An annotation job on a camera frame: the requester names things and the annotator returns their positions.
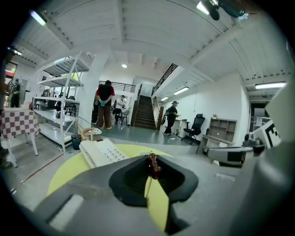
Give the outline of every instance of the white telephone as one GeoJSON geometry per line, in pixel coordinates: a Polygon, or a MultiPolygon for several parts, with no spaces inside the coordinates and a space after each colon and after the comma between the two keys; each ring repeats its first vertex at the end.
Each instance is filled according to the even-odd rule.
{"type": "Polygon", "coordinates": [[[108,165],[127,158],[107,138],[93,142],[85,140],[80,143],[79,147],[91,168],[108,165]]]}

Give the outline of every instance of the man in red shirt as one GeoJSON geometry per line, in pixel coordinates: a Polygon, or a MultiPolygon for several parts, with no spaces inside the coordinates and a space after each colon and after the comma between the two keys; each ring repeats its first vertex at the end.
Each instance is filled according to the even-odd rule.
{"type": "Polygon", "coordinates": [[[100,105],[98,107],[98,126],[100,129],[103,128],[103,123],[106,123],[106,129],[112,128],[111,121],[111,107],[112,97],[115,95],[114,88],[112,87],[111,81],[107,80],[106,84],[98,87],[96,96],[100,105]]]}

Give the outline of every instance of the brown pants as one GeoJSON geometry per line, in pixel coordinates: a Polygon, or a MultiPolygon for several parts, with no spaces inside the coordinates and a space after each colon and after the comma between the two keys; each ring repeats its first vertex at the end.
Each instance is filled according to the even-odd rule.
{"type": "Polygon", "coordinates": [[[106,127],[110,128],[112,126],[111,122],[111,106],[101,106],[98,107],[98,126],[103,127],[105,118],[106,127]]]}

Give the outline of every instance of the person in black shirt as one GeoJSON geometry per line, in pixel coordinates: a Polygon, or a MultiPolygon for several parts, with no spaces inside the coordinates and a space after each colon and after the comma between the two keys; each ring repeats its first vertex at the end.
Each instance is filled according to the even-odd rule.
{"type": "Polygon", "coordinates": [[[98,107],[99,128],[102,129],[103,123],[105,123],[106,129],[109,130],[112,128],[111,107],[112,97],[115,95],[111,81],[107,80],[106,84],[99,86],[96,95],[100,103],[98,107]]]}
{"type": "Polygon", "coordinates": [[[11,107],[19,107],[19,93],[20,93],[20,85],[18,83],[18,79],[16,79],[15,88],[13,90],[13,95],[11,98],[11,107]]]}
{"type": "Polygon", "coordinates": [[[173,126],[176,117],[179,117],[179,115],[177,115],[177,110],[176,110],[177,104],[178,102],[174,101],[172,103],[172,106],[169,108],[169,114],[167,116],[168,125],[167,125],[167,129],[163,133],[164,135],[172,134],[171,127],[173,126]]]}

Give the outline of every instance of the white metal shelving unit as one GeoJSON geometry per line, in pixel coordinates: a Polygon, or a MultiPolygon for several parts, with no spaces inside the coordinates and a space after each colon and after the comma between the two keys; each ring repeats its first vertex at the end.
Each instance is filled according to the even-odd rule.
{"type": "Polygon", "coordinates": [[[51,125],[49,123],[39,124],[41,133],[46,137],[50,138],[54,142],[60,144],[63,147],[63,151],[65,152],[65,147],[70,145],[71,135],[68,130],[74,124],[75,117],[66,116],[64,115],[64,104],[65,102],[77,103],[79,102],[71,99],[66,99],[66,91],[68,87],[82,87],[83,85],[80,81],[80,77],[78,72],[86,72],[89,68],[80,60],[81,52],[76,57],[71,57],[69,59],[65,59],[62,61],[58,61],[52,65],[48,65],[42,68],[43,71],[55,76],[54,78],[46,79],[44,81],[39,81],[36,84],[36,88],[38,85],[44,85],[48,87],[64,87],[63,96],[61,98],[55,97],[39,97],[36,96],[34,99],[43,99],[43,100],[54,100],[54,101],[61,101],[61,115],[60,118],[56,118],[56,113],[54,111],[40,111],[34,109],[34,112],[39,116],[44,117],[45,119],[51,120],[55,123],[60,124],[60,128],[51,125]],[[77,73],[78,80],[75,80],[71,77],[72,73],[77,73]],[[63,129],[63,125],[66,122],[71,122],[69,127],[66,131],[63,129]]]}

